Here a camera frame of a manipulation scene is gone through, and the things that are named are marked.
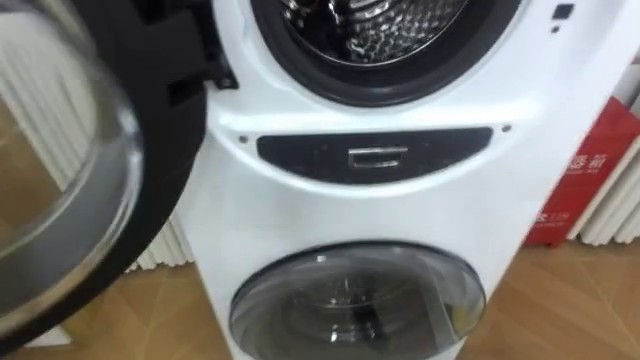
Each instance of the white radiator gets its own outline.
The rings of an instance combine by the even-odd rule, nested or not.
[[[634,71],[640,74],[640,65],[635,67]],[[631,111],[640,116],[639,82],[634,83],[636,100]],[[594,246],[630,243],[640,237],[640,137],[632,143],[567,237]]]
[[[11,26],[8,21],[1,25]],[[12,31],[0,27],[0,101],[7,104],[34,152],[63,190],[90,146],[96,100],[87,91],[89,81],[77,62],[41,32],[25,37],[16,39]],[[21,46],[25,41],[33,46]],[[47,63],[39,60],[42,56],[47,57]],[[193,262],[193,255],[179,222],[171,217],[129,271],[187,262]]]

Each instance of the stacked washer dryer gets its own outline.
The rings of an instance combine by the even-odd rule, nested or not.
[[[636,0],[213,11],[178,214],[236,360],[455,358],[640,45]]]

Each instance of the stainless steel drum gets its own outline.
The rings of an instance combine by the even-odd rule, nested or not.
[[[294,37],[327,60],[380,66],[425,50],[468,0],[281,0]]]

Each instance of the door hinge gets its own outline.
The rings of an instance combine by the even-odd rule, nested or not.
[[[238,81],[231,70],[218,35],[214,7],[211,0],[135,0],[147,20],[164,19],[183,11],[191,13],[200,34],[208,67],[203,76],[219,89],[238,89]]]

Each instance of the open door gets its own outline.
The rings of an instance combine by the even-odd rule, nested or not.
[[[172,3],[0,0],[0,357],[115,281],[182,193],[215,53],[211,6]]]

